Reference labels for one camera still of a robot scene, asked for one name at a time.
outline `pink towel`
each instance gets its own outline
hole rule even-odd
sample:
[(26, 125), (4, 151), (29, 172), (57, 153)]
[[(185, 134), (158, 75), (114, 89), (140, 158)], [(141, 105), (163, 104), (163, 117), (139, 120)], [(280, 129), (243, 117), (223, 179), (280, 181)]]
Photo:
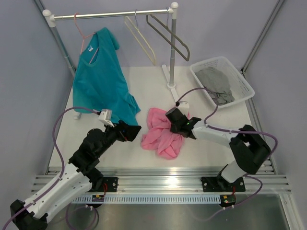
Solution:
[(165, 113), (166, 111), (162, 109), (149, 109), (147, 115), (149, 131), (143, 135), (141, 147), (145, 150), (157, 150), (158, 156), (171, 160), (178, 156), (184, 137), (170, 131), (171, 123)]

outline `clothes hanger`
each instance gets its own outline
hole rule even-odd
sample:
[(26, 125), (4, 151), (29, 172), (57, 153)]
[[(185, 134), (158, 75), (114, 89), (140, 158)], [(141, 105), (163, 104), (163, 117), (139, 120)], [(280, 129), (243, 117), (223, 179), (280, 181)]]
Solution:
[[(175, 39), (177, 41), (179, 41), (181, 43), (181, 45), (187, 50), (187, 55), (185, 56), (174, 44), (172, 44), (172, 42), (170, 40), (167, 39), (167, 37), (164, 36), (164, 34), (162, 34), (154, 25), (152, 25), (150, 22), (149, 22), (149, 19), (148, 17), (151, 16), (153, 19), (155, 19), (161, 26), (163, 26), (163, 28), (165, 28), (172, 36), (175, 37)], [(190, 50), (189, 50), (189, 47), (175, 34), (173, 33), (167, 25), (164, 25), (163, 22), (161, 22), (156, 16), (152, 15), (152, 14), (149, 14), (149, 15), (146, 15), (146, 22), (147, 24), (153, 28), (164, 40), (167, 41), (167, 43), (169, 43), (182, 57), (183, 59), (185, 59), (186, 61), (189, 61), (190, 59)]]
[[(90, 35), (85, 36), (85, 35), (82, 33), (82, 31), (81, 31), (81, 29), (79, 28), (79, 26), (77, 25), (77, 22), (76, 22), (76, 15), (77, 15), (77, 14), (78, 14), (78, 12), (74, 14), (73, 22), (75, 23), (75, 25), (76, 25), (76, 27), (77, 27), (79, 33), (81, 34), (81, 36), (82, 36), (82, 38), (83, 38), (83, 40), (82, 40), (82, 46), (81, 46), (81, 51), (80, 51), (80, 55), (81, 55), (81, 54), (82, 54), (82, 51), (83, 51), (83, 47), (84, 47), (84, 41), (86, 40), (86, 38), (89, 38), (90, 36), (93, 36), (94, 34), (96, 34), (96, 32), (94, 32), (94, 33), (92, 33), (92, 34), (90, 34)], [(95, 51), (95, 53), (94, 53), (94, 55), (93, 55), (93, 57), (92, 57), (92, 59), (91, 59), (91, 61), (90, 61), (89, 64), (92, 63), (92, 61), (93, 61), (93, 59), (94, 59), (94, 57), (95, 57), (95, 55), (96, 55), (98, 49), (99, 49), (99, 47), (98, 47), (97, 50)]]
[[(127, 26), (127, 28), (130, 30), (130, 32), (132, 33), (132, 35), (134, 36), (134, 38), (137, 40), (137, 42), (140, 44), (141, 48), (143, 49), (143, 51), (145, 52), (145, 54), (147, 55), (147, 57), (149, 58), (149, 60), (152, 62), (152, 64), (155, 66), (156, 65), (156, 57), (155, 57), (155, 53), (153, 51), (153, 49), (151, 48), (151, 46), (148, 44), (147, 40), (144, 38), (144, 36), (141, 34), (141, 32), (139, 31), (139, 27), (138, 27), (138, 21), (136, 19), (136, 12), (135, 12), (135, 23), (132, 22), (132, 20), (126, 16), (124, 17), (124, 23)], [(137, 33), (139, 34), (139, 36), (143, 39), (144, 43), (147, 45), (148, 49), (151, 51), (151, 54), (149, 54), (149, 52), (146, 50), (146, 48), (144, 47), (144, 45), (140, 42), (140, 40), (137, 38), (136, 34), (133, 32), (132, 28), (129, 26), (132, 25), (134, 27), (134, 29), (137, 31)]]

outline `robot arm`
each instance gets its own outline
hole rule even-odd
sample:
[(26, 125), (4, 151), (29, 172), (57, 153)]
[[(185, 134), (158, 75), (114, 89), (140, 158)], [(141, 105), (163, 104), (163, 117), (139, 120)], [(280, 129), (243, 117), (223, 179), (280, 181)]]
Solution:
[(271, 149), (259, 134), (238, 134), (240, 131), (256, 131), (250, 125), (233, 129), (218, 127), (231, 132), (210, 128), (204, 120), (197, 117), (187, 118), (189, 104), (179, 102), (166, 113), (171, 122), (171, 132), (186, 138), (206, 139), (230, 148), (235, 160), (226, 165), (218, 174), (216, 181), (221, 190), (229, 190), (232, 184), (245, 174), (256, 174), (268, 158)]
[[(16, 200), (11, 204), (12, 216), (23, 207), (32, 204), (13, 220), (18, 229), (44, 230), (55, 215), (72, 200), (88, 191), (94, 192), (103, 188), (104, 177), (95, 168), (99, 163), (99, 157), (117, 140), (133, 141), (141, 129), (140, 126), (129, 126), (123, 121), (113, 124), (110, 118), (111, 111), (103, 110), (99, 120), (105, 124), (105, 131), (90, 130), (62, 173), (24, 202)], [(35, 201), (47, 190), (41, 199)]]

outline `beige hanger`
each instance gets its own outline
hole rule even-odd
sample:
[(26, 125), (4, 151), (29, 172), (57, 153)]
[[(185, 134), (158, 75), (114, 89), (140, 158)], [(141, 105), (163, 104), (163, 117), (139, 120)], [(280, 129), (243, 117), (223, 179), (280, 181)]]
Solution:
[[(128, 17), (125, 16), (124, 17), (124, 23), (125, 25), (128, 27), (128, 29), (130, 30), (130, 32), (132, 33), (132, 35), (134, 36), (134, 38), (137, 40), (137, 42), (140, 44), (140, 46), (142, 47), (143, 51), (145, 52), (145, 54), (147, 55), (147, 57), (149, 58), (149, 60), (153, 63), (153, 65), (156, 65), (156, 58), (155, 58), (155, 54), (153, 49), (151, 48), (151, 46), (148, 44), (148, 42), (146, 41), (146, 39), (144, 38), (144, 36), (141, 34), (141, 32), (138, 29), (138, 26), (135, 25), (132, 20)], [(134, 27), (134, 29), (138, 32), (138, 34), (140, 35), (140, 37), (143, 39), (144, 43), (148, 46), (148, 49), (151, 51), (151, 54), (149, 54), (149, 52), (146, 50), (146, 48), (144, 47), (144, 45), (140, 42), (140, 40), (137, 38), (136, 34), (133, 32), (132, 28), (129, 26), (132, 25)]]

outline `plastic basket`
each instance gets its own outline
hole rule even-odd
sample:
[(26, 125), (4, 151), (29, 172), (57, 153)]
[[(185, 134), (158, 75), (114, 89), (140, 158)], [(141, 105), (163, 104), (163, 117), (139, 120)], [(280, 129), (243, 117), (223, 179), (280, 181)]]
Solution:
[[(203, 85), (197, 78), (195, 72), (198, 72), (208, 67), (214, 67), (219, 71), (222, 71), (228, 77), (230, 90), (235, 99), (233, 102), (219, 105), (220, 109), (238, 104), (255, 95), (255, 91), (250, 86), (250, 84), (245, 80), (242, 74), (240, 74), (240, 72), (233, 66), (233, 64), (231, 64), (231, 62), (225, 57), (214, 57), (208, 60), (197, 62), (190, 66), (190, 71), (192, 72), (197, 84), (200, 87), (203, 87)], [(209, 99), (211, 104), (216, 107), (216, 103), (212, 100), (207, 91), (203, 90), (203, 93)]]

